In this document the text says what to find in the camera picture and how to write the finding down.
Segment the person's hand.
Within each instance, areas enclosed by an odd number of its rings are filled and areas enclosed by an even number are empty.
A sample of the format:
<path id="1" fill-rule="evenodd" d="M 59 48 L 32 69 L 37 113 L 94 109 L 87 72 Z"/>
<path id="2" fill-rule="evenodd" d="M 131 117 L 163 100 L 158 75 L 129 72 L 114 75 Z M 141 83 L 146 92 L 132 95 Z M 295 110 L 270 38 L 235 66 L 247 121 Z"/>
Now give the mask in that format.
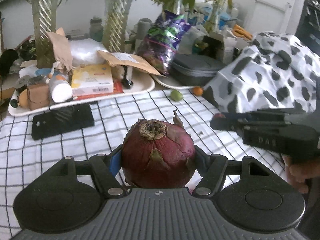
<path id="1" fill-rule="evenodd" d="M 293 164 L 288 155 L 281 156 L 285 164 L 287 182 L 300 193 L 308 193 L 307 179 L 319 177 L 319 158 L 308 160 L 305 163 Z"/>

